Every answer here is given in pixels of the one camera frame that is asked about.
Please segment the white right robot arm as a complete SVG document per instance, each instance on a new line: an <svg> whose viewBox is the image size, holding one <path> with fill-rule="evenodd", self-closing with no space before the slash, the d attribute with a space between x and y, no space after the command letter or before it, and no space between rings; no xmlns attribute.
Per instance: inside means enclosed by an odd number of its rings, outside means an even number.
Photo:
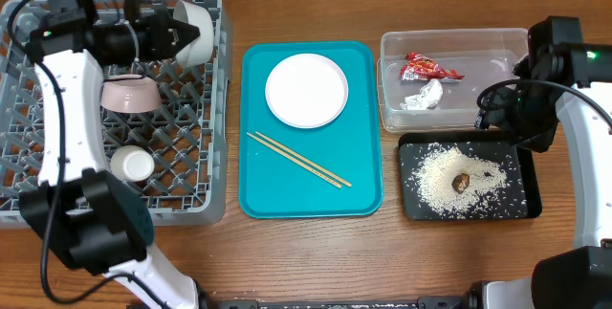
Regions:
<svg viewBox="0 0 612 309"><path fill-rule="evenodd" d="M475 126L546 151L561 127L576 204L574 248L539 261L526 278L482 281L467 308L608 308L611 305L611 48L584 42L579 19L549 16L528 31L513 79L476 100Z"/></svg>

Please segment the white tissue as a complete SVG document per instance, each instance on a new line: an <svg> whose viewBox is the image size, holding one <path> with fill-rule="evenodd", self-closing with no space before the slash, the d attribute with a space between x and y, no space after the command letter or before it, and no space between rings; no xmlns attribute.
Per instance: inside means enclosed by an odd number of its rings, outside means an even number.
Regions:
<svg viewBox="0 0 612 309"><path fill-rule="evenodd" d="M441 82L432 79L419 90L418 94L405 97L400 107L403 110L431 110L438 105L443 93Z"/></svg>

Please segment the grey bowl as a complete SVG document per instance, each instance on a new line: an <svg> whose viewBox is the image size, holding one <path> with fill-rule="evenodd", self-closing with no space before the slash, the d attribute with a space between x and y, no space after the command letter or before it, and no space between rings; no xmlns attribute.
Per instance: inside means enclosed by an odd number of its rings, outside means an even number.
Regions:
<svg viewBox="0 0 612 309"><path fill-rule="evenodd" d="M207 9L186 1L179 1L173 18L198 29L199 35L176 54L182 68L198 66L208 62L214 50L214 27Z"/></svg>

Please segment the large white plate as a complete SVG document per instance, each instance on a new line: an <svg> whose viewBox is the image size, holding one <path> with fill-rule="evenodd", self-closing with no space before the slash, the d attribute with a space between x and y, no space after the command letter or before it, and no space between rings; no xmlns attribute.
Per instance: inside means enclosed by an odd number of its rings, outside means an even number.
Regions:
<svg viewBox="0 0 612 309"><path fill-rule="evenodd" d="M338 64L317 54L291 55L268 75L265 99L283 123L314 129L332 122L349 97L348 80Z"/></svg>

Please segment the brown food scrap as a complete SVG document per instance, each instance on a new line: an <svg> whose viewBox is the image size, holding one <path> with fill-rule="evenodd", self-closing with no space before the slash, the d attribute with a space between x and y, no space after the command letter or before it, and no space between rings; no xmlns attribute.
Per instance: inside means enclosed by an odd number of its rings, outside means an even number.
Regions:
<svg viewBox="0 0 612 309"><path fill-rule="evenodd" d="M460 173L451 182L453 190L462 194L470 186L470 176L467 173Z"/></svg>

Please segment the white paper cup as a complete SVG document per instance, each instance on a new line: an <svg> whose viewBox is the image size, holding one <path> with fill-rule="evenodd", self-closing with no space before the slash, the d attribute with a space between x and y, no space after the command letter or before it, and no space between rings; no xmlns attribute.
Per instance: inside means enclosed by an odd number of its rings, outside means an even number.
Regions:
<svg viewBox="0 0 612 309"><path fill-rule="evenodd" d="M120 147L111 157L111 172L121 181L140 182L148 179L155 168L152 156L135 145Z"/></svg>

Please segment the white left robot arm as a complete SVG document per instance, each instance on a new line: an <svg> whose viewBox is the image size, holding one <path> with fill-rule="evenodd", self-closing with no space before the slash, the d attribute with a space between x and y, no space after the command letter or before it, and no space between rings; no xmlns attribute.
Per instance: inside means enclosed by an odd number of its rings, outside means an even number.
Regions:
<svg viewBox="0 0 612 309"><path fill-rule="evenodd" d="M94 0L47 0L21 47L42 89L44 154L19 209L43 260L116 281L151 308L202 308L205 293L155 245L147 206L112 173L101 133L103 68L172 58L200 34L164 8L141 15L154 1L124 0L119 20L103 24Z"/></svg>

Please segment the pink white small plate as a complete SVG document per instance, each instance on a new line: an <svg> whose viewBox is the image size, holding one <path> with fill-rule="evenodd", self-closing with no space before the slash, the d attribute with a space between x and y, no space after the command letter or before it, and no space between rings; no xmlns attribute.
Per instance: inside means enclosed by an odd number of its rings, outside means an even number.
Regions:
<svg viewBox="0 0 612 309"><path fill-rule="evenodd" d="M154 79L139 75L119 75L104 81L100 104L109 111L137 114L158 109L162 99Z"/></svg>

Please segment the red snack wrapper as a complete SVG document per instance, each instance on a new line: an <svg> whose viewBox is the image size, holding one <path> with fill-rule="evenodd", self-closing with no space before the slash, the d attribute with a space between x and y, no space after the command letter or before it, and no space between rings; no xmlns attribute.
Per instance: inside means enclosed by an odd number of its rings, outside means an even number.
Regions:
<svg viewBox="0 0 612 309"><path fill-rule="evenodd" d="M406 64L402 67L401 80L407 81L430 81L437 79L442 82L461 81L464 76L455 70L447 70L439 65L437 61L425 55L409 53L405 57Z"/></svg>

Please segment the wooden chopstick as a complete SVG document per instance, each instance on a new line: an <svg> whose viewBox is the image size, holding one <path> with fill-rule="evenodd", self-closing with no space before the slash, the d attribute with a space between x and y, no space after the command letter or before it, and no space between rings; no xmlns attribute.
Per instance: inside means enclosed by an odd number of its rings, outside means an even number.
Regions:
<svg viewBox="0 0 612 309"><path fill-rule="evenodd" d="M325 182L329 183L330 185L332 185L335 188L342 188L343 186L348 187L349 183L347 183L346 181L344 181L343 179L341 179L339 176L331 173L330 171L328 171L327 169L314 164L313 162L310 162L308 160L306 160L304 157L302 157L301 155L294 155L292 153L287 152L285 149L283 149L282 147L277 146L276 144L270 143L264 139L262 139L259 136L256 136L254 134L252 134L251 132L247 133L248 137L251 137L252 139L254 139L255 141L263 144L264 146L268 147L270 150L272 150L273 152L279 154L280 156L284 157L285 159L293 162L294 164L304 168L305 170L309 171L310 173L314 174L315 176L317 176L318 178L324 180Z"/></svg>
<svg viewBox="0 0 612 309"><path fill-rule="evenodd" d="M252 134L254 134L254 135L256 135L256 136L259 136L259 137L261 137L262 139L264 139L264 140L266 140L266 141L268 141L268 142L270 142L270 143L276 144L276 145L277 145L277 146L279 146L279 147L282 147L283 149L285 149L285 150L286 150L287 152L289 152L289 153L292 153L292 154L294 154L294 155L296 155L296 156L297 156L297 155L301 155L301 154L299 154L299 153L295 152L294 150L292 150L290 147L288 147L288 146L286 146L286 145L284 145L284 144L282 144L282 143L280 143L280 142L278 142L278 141L276 141L276 140L274 140L274 139L272 139L272 138L270 138L270 137L266 136L265 134L263 134L263 133L261 133L261 132L259 132L259 131L256 131L256 132L254 132L254 133L252 133ZM310 160L310 159L306 158L305 156L303 156L303 155L301 155L301 156L302 156L302 157L304 157L306 160L308 160L308 161L310 161L310 162L313 162L314 164L318 165L318 164L317 164L317 163L315 163L314 161L312 161L312 160ZM345 180L345 179L344 179L344 178L342 178L342 177L340 177L340 178L341 178L341 179L343 179L344 181L346 181L347 183L349 183L349 186L348 186L349 188L352 186L352 184L351 184L349 181Z"/></svg>

